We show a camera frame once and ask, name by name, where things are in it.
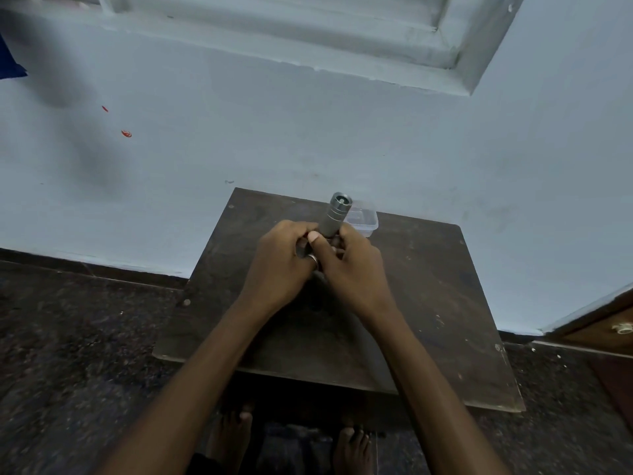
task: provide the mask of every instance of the silver ring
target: silver ring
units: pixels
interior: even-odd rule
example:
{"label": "silver ring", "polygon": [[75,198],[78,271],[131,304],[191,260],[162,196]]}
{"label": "silver ring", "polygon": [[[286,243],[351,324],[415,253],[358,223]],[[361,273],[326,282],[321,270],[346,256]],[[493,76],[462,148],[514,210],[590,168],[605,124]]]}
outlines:
{"label": "silver ring", "polygon": [[318,270],[318,259],[317,259],[317,257],[314,255],[314,253],[309,253],[308,256],[315,261],[315,263],[316,263],[315,270]]}

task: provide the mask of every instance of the white wall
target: white wall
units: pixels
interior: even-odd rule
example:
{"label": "white wall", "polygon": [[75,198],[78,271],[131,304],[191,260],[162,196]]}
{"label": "white wall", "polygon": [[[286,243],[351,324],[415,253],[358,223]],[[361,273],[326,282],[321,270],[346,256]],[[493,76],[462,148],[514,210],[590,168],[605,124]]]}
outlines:
{"label": "white wall", "polygon": [[0,81],[2,247],[189,275],[234,186],[344,189],[461,225],[500,329],[633,281],[633,0],[526,0],[470,99],[6,13],[0,30],[31,74]]}

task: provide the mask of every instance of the clear plastic container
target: clear plastic container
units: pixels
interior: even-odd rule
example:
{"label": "clear plastic container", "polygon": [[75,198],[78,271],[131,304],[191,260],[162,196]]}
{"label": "clear plastic container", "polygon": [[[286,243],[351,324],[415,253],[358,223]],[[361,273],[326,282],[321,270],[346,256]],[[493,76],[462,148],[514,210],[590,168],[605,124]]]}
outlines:
{"label": "clear plastic container", "polygon": [[345,222],[352,225],[363,237],[369,238],[378,228],[376,207],[369,201],[354,200]]}

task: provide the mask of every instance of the brown tabletop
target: brown tabletop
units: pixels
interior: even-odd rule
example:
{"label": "brown tabletop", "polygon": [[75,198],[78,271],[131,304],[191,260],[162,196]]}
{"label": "brown tabletop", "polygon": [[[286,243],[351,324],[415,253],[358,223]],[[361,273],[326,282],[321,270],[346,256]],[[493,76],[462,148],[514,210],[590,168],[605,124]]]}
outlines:
{"label": "brown tabletop", "polygon": [[[238,296],[257,240],[277,222],[318,220],[326,203],[236,188],[154,347],[185,361]],[[370,240],[407,322],[466,405],[525,410],[457,225],[378,213]],[[372,337],[320,273],[257,336],[239,370],[397,393]]]}

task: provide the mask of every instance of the forearm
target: forearm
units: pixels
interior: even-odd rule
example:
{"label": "forearm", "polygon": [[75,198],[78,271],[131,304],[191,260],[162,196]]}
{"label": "forearm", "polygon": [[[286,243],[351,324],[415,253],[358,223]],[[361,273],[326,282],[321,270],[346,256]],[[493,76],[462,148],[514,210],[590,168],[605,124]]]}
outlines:
{"label": "forearm", "polygon": [[510,472],[400,313],[368,324],[405,399],[436,475]]}
{"label": "forearm", "polygon": [[213,407],[266,319],[247,303],[233,305],[98,473],[184,473]]}

